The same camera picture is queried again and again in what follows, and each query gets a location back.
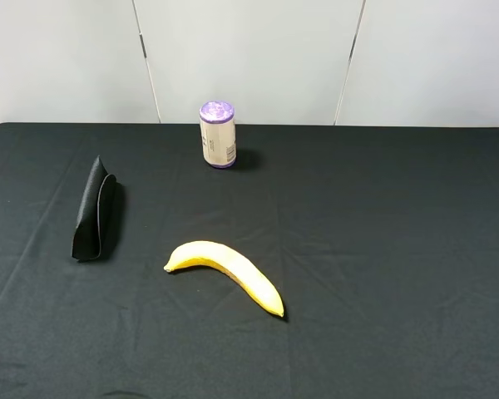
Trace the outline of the black tablecloth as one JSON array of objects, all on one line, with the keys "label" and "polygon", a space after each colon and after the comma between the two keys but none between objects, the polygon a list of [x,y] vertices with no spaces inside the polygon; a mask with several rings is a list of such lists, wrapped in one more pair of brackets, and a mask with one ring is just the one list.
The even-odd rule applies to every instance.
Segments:
[{"label": "black tablecloth", "polygon": [[499,128],[0,124],[0,398],[499,398]]}]

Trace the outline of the black cloth pouch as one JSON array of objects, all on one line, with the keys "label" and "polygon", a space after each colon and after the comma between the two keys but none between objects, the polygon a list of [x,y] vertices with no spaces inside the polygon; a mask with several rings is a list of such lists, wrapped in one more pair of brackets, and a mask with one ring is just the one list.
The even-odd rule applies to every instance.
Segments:
[{"label": "black cloth pouch", "polygon": [[125,212],[124,186],[97,156],[77,213],[71,256],[80,263],[108,260],[120,241]]}]

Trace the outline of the yellow banana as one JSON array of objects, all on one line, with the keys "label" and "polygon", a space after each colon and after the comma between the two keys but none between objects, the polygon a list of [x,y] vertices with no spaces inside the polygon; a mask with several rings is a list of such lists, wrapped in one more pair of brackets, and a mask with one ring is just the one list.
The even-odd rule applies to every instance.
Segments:
[{"label": "yellow banana", "polygon": [[284,304],[277,288],[249,259],[227,245],[205,240],[182,244],[171,253],[164,270],[174,273],[199,266],[227,275],[266,312],[284,316]]}]

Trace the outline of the purple lidded cylindrical can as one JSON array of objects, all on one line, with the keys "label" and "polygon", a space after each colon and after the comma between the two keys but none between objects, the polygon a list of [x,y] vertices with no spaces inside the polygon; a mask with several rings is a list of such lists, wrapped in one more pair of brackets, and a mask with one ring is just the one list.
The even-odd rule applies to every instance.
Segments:
[{"label": "purple lidded cylindrical can", "polygon": [[219,169],[230,167],[236,160],[234,107],[226,101],[208,101],[199,115],[205,161]]}]

